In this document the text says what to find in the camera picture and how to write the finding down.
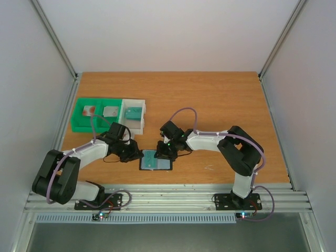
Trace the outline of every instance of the robotic arm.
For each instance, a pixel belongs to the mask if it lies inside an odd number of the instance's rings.
[[[237,208],[243,206],[244,199],[251,193],[254,170],[261,160],[261,155],[255,147],[242,139],[255,143],[263,151],[262,147],[244,130],[233,126],[228,131],[222,132],[194,132],[193,129],[184,132],[172,121],[168,121],[160,130],[164,140],[157,143],[155,157],[158,159],[175,161],[178,151],[220,152],[235,171],[235,182],[231,191],[233,203]]]
[[[113,123],[108,132],[104,132],[89,143],[69,151],[51,150],[47,153],[42,166],[33,182],[33,192],[47,196],[50,187],[50,199],[60,204],[69,200],[94,201],[97,205],[105,199],[104,188],[93,182],[78,181],[79,170],[91,162],[115,154],[120,162],[129,162],[143,157],[137,143],[131,139],[130,131],[125,135],[126,127]],[[52,180],[53,172],[62,159],[57,174]]]

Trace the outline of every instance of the wooden tabletop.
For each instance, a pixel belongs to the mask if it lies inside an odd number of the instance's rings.
[[[193,107],[198,112],[198,130],[222,131],[238,125],[264,148],[267,164],[256,182],[289,181],[255,72],[85,72],[78,97],[146,100],[143,135],[135,136],[140,149],[156,149],[160,127],[176,110]],[[173,121],[186,130],[192,128],[194,114],[186,110]],[[91,138],[91,133],[73,133],[69,124],[62,149],[80,146]],[[118,157],[111,155],[106,160]],[[172,171],[139,171],[138,160],[97,160],[80,171],[79,179],[100,184],[233,183],[234,172],[221,153],[194,151],[178,158]]]

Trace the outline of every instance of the white wall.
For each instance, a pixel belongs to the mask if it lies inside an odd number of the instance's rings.
[[[71,75],[28,0],[0,1],[0,251],[9,251]]]
[[[40,3],[77,72],[259,72],[297,0]]]
[[[310,0],[265,76],[276,127],[329,251],[336,251],[336,2]]]

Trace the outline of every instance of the green plastic tray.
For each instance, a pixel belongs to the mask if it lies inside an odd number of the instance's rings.
[[[84,106],[96,106],[95,114],[103,116],[103,110],[106,106],[118,107],[117,117],[105,117],[110,123],[118,122],[121,111],[122,99],[105,99],[105,98],[78,98],[71,117],[71,129],[73,132],[92,132],[90,124],[91,117],[82,115]],[[108,131],[110,126],[101,118],[93,118],[94,129],[97,133]]]

